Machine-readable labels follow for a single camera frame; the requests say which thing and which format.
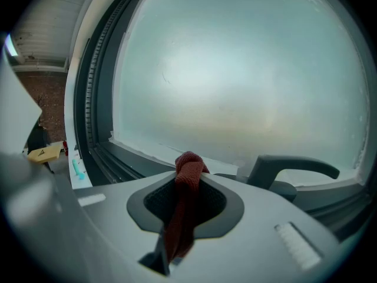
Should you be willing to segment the frosted hinged window sash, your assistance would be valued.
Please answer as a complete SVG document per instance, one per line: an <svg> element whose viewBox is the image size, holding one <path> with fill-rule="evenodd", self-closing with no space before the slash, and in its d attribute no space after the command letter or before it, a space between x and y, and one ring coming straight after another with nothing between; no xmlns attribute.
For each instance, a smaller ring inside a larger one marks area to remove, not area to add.
<svg viewBox="0 0 377 283"><path fill-rule="evenodd" d="M117 0L87 85L87 143L112 182L186 151L247 183L267 158L345 238L377 190L377 53L344 0Z"/></svg>

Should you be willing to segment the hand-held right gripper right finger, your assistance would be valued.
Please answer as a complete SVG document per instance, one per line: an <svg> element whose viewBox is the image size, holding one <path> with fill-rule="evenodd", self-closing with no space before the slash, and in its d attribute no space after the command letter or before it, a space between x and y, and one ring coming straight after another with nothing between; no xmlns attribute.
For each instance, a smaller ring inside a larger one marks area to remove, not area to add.
<svg viewBox="0 0 377 283"><path fill-rule="evenodd" d="M204 174L241 197L244 214L221 238L199 239L173 271L176 283L308 283L340 245L334 234L270 191Z"/></svg>

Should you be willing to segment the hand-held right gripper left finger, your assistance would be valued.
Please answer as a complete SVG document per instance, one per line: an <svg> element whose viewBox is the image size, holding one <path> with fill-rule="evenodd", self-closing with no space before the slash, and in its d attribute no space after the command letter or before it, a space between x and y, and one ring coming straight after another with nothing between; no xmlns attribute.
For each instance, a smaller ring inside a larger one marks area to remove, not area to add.
<svg viewBox="0 0 377 283"><path fill-rule="evenodd" d="M56 178L70 245L85 283L175 283L163 244L163 222L144 198L171 182L174 172L113 185L72 189Z"/></svg>

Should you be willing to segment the white window sill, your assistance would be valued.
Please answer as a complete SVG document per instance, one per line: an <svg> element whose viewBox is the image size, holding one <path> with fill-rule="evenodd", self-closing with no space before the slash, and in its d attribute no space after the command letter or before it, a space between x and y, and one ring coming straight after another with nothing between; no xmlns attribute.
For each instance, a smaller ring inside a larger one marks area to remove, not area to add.
<svg viewBox="0 0 377 283"><path fill-rule="evenodd" d="M85 173L84 180L79 180L78 176L75 174L74 168L72 165L72 159L75 159L79 163L80 169ZM73 189L84 189L84 188L92 187L92 183L90 181L87 170L85 168L84 161L80 158L78 151L69 151L68 165L69 165L71 186Z"/></svg>

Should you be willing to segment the teal tube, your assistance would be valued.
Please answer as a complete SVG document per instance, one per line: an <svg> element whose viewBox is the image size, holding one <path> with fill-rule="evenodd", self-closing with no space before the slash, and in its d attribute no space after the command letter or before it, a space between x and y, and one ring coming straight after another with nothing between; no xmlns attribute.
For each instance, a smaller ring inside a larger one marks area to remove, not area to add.
<svg viewBox="0 0 377 283"><path fill-rule="evenodd" d="M74 168L74 172L78 176L79 180L84 180L85 173L80 169L79 163L75 159L72 159L72 165Z"/></svg>

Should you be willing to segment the dark red cloth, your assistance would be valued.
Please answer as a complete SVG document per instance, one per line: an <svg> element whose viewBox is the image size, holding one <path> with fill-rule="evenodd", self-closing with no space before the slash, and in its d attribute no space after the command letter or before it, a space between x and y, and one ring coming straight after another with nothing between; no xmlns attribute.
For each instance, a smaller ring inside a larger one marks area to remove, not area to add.
<svg viewBox="0 0 377 283"><path fill-rule="evenodd" d="M200 178L202 173L209 172L203 159L193 152L183 153L176 159L175 164L174 187L177 203L164 231L168 262L184 257L193 245Z"/></svg>

